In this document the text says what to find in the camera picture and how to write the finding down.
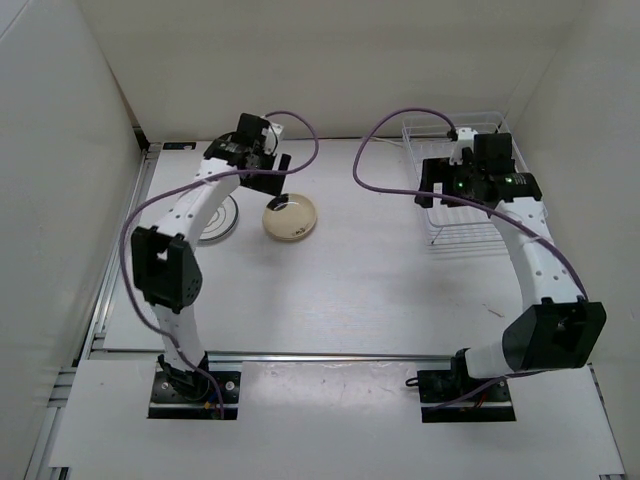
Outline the cream yellow plate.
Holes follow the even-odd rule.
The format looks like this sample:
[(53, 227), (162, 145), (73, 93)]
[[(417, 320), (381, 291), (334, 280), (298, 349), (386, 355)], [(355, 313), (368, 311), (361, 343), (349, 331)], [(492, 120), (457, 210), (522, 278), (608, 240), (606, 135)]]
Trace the cream yellow plate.
[(293, 244), (308, 238), (309, 236), (311, 236), (312, 233), (313, 232), (311, 231), (307, 231), (297, 236), (281, 236), (281, 235), (276, 235), (274, 233), (267, 232), (267, 236), (271, 240), (276, 242), (280, 242), (284, 244)]

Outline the white plate green rim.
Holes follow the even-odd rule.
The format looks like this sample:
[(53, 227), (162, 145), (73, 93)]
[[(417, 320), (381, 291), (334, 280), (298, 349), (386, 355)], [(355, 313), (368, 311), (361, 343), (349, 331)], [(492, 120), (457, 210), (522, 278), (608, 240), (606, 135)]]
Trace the white plate green rim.
[(239, 207), (233, 196), (227, 197), (204, 227), (199, 244), (218, 243), (233, 233), (239, 222)]

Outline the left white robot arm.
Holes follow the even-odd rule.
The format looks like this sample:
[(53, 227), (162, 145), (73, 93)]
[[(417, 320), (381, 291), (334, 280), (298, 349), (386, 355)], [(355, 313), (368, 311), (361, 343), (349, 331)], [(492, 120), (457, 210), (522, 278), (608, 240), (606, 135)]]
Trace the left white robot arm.
[(205, 150), (193, 181), (154, 225), (131, 235), (133, 283), (164, 332), (165, 353), (158, 362), (169, 383), (188, 400), (210, 389), (208, 360), (199, 339), (193, 304), (203, 279), (195, 249), (222, 203), (240, 186), (277, 196), (284, 178), (264, 170), (286, 171), (288, 154), (277, 154), (283, 127), (243, 113), (236, 130), (215, 139)]

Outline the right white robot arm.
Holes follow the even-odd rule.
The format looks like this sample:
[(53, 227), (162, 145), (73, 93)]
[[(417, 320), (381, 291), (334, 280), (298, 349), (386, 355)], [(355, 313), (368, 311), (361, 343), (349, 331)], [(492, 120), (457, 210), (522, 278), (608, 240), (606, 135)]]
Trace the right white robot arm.
[(493, 343), (465, 351), (449, 375), (460, 399), (480, 393), (485, 379), (581, 368), (606, 322), (602, 303), (588, 298), (575, 269), (555, 246), (541, 188), (520, 172), (508, 133), (450, 131), (449, 157), (422, 163), (416, 204), (468, 206), (487, 214), (500, 234), (518, 280), (522, 312)]

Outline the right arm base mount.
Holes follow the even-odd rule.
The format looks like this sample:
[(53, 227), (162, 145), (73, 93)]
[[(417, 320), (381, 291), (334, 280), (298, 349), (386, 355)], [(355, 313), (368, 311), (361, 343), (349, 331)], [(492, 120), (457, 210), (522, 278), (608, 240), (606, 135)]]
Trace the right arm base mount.
[(405, 381), (407, 388), (418, 390), (421, 421), (425, 424), (515, 422), (507, 381), (470, 377), (465, 353), (459, 350), (447, 369), (418, 370)]

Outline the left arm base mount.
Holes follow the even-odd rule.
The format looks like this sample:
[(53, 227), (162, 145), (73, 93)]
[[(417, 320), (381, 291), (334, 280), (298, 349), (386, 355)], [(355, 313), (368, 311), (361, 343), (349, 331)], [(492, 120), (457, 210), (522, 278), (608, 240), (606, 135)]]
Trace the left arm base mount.
[(161, 354), (156, 361), (148, 405), (148, 419), (236, 420), (241, 390), (240, 371), (210, 371), (213, 383), (197, 372), (171, 366)]

